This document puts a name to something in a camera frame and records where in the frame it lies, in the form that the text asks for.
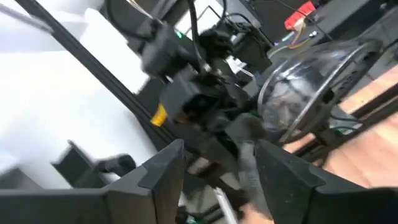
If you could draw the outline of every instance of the wooden surface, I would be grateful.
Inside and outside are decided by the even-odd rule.
[[[395,66],[340,106],[346,112],[353,112],[397,82],[398,66]],[[308,135],[285,149],[294,152],[312,139]],[[363,187],[398,186],[398,113],[334,150],[325,169]],[[249,207],[246,211],[244,223],[273,223]]]

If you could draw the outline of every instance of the hand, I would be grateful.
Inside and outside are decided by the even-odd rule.
[[[239,150],[239,181],[241,186],[247,193],[253,209],[271,220],[272,216],[264,198],[254,156],[256,144],[254,141],[243,142]]]

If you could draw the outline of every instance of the white surface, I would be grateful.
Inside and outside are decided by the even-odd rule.
[[[52,14],[62,23],[72,20],[67,28],[80,31],[80,42],[131,91],[146,82],[139,57],[98,12]],[[50,165],[67,139],[93,160],[128,153],[141,164],[155,154],[136,117],[69,52],[37,30],[2,19],[0,151],[22,161],[26,174],[45,188],[70,187]]]

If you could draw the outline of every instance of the metal rod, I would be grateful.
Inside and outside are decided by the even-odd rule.
[[[218,187],[214,189],[214,193],[216,194],[216,198],[220,207],[224,213],[225,220],[228,224],[238,224],[238,219],[236,218],[235,211],[233,210],[231,204],[229,203],[228,198],[225,193]]]
[[[7,7],[1,3],[0,3],[0,12],[4,13],[7,16],[10,16],[18,21],[21,21],[29,26],[32,26],[32,27],[35,27],[36,29],[44,31],[46,33],[51,34],[53,32],[51,27],[49,25],[47,25],[45,22],[41,21],[40,19],[37,19],[35,17],[29,17],[25,14],[18,12],[18,11],[10,9],[9,7]]]

